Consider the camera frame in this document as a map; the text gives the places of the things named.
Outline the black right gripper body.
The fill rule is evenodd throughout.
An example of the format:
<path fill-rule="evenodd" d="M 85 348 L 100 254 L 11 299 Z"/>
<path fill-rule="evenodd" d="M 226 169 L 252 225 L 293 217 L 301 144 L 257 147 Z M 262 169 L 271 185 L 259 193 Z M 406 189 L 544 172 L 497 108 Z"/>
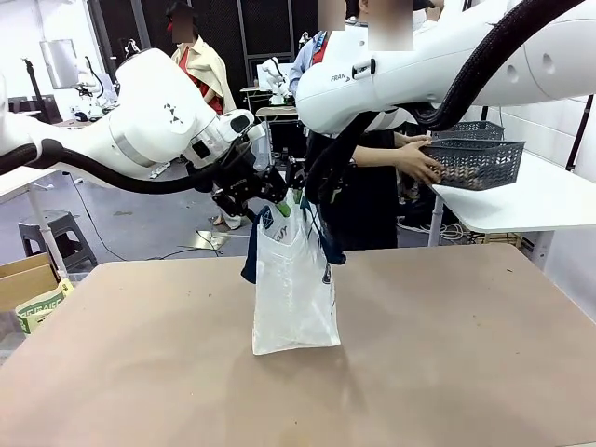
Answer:
<path fill-rule="evenodd" d="M 353 161 L 330 165 L 318 160 L 306 176 L 306 198 L 315 205 L 331 202 L 333 193 L 342 190 L 345 176 L 354 169 Z"/>

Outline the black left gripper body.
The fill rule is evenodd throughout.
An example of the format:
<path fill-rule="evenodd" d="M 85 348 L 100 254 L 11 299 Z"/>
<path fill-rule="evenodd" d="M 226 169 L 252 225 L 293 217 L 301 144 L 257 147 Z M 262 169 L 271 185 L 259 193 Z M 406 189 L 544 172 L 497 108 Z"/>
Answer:
<path fill-rule="evenodd" d="M 255 218 L 248 201 L 262 191 L 263 174 L 260 171 L 244 163 L 233 167 L 221 164 L 215 168 L 212 179 L 215 186 L 212 198 L 223 211 L 230 216 Z"/>

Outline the person's right hand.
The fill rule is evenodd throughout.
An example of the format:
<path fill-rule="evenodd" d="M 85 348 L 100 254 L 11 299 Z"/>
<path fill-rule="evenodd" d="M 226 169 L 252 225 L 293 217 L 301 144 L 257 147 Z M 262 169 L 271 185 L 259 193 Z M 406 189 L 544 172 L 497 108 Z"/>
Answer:
<path fill-rule="evenodd" d="M 442 164 L 429 157 L 423 149 L 431 140 L 409 142 L 398 150 L 396 167 L 400 172 L 427 185 L 440 183 L 444 171 Z"/>

